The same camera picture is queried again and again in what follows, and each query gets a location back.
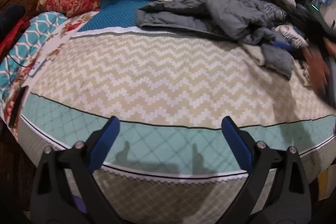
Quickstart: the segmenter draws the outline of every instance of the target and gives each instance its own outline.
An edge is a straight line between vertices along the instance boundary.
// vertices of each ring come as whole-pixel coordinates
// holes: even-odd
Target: black cable
[[[21,65],[21,64],[19,64],[19,63],[17,63],[15,60],[14,60],[14,58],[13,57],[11,57],[11,55],[10,54],[7,54],[16,64],[18,64],[19,66],[21,66],[21,67],[23,67],[23,68],[29,68],[29,66],[23,66],[23,65]]]

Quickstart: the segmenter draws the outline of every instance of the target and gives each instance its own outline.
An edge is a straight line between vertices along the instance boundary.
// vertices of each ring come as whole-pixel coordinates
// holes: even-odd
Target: bed
[[[47,145],[69,148],[115,115],[120,133],[94,177],[119,215],[133,223],[212,224],[247,178],[221,133],[224,116],[271,148],[296,146],[309,182],[336,158],[336,112],[298,75],[288,81],[261,68],[232,42],[120,21],[88,30],[101,12],[41,13],[31,26],[44,21],[46,30],[28,29],[21,38],[32,44],[28,34],[38,32],[32,56],[46,62],[7,87],[1,115],[9,120],[19,88],[28,85],[11,131],[35,165]]]

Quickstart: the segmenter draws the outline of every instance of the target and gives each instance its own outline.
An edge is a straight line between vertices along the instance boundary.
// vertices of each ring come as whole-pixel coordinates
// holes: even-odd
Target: black object
[[[0,14],[0,42],[25,15],[26,8],[21,4],[12,4]]]
[[[31,195],[31,221],[34,224],[121,224],[123,220],[110,206],[92,176],[106,158],[120,129],[111,117],[102,130],[71,149],[44,150],[36,171]],[[87,213],[80,212],[71,194],[64,168],[71,169],[85,202]]]
[[[13,128],[15,126],[15,121],[16,121],[17,115],[19,113],[19,110],[21,109],[22,100],[23,100],[24,95],[26,94],[27,90],[28,90],[27,85],[22,87],[19,91],[19,94],[17,95],[17,97],[15,99],[12,114],[10,116],[9,123],[8,123],[9,128]]]
[[[4,181],[0,181],[0,222],[8,224],[31,224],[28,218],[18,209],[17,203],[8,193]]]
[[[335,204],[336,204],[336,188],[325,201],[321,209],[313,216],[309,224],[331,224],[335,223]]]
[[[223,119],[222,132],[249,176],[216,224],[307,224],[311,219],[310,190],[297,149],[274,150],[263,141],[256,143],[230,117]],[[266,204],[250,216],[272,168],[277,171]]]
[[[102,130],[89,139],[77,142],[71,149],[44,150],[31,196],[31,221],[34,224],[125,224],[110,206],[96,184],[92,173],[100,168],[120,129],[120,122],[111,117]],[[296,148],[287,151],[270,149],[256,143],[226,117],[222,132],[241,168],[249,173],[236,199],[217,224],[307,224],[311,218],[308,182]],[[78,210],[64,169],[71,169],[83,197],[86,212]],[[268,172],[277,168],[271,193],[264,209],[250,216]]]

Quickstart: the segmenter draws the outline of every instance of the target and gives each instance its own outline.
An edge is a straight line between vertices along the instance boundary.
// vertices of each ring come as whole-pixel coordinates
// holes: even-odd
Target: gray puffer jacket
[[[164,27],[194,31],[213,39],[234,40],[250,45],[260,42],[285,41],[265,13],[261,0],[173,0],[154,1],[136,11],[138,27]],[[285,59],[272,68],[291,77],[292,57],[274,49]]]

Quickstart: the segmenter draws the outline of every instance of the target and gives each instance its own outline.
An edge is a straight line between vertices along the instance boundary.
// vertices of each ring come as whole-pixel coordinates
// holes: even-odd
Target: chevron pattern mattress top
[[[233,43],[192,37],[72,39],[31,92],[24,116],[58,144],[87,139],[115,115],[122,127],[107,164],[173,177],[240,172],[219,130],[227,115],[255,140],[300,153],[335,126],[296,76],[264,71]]]

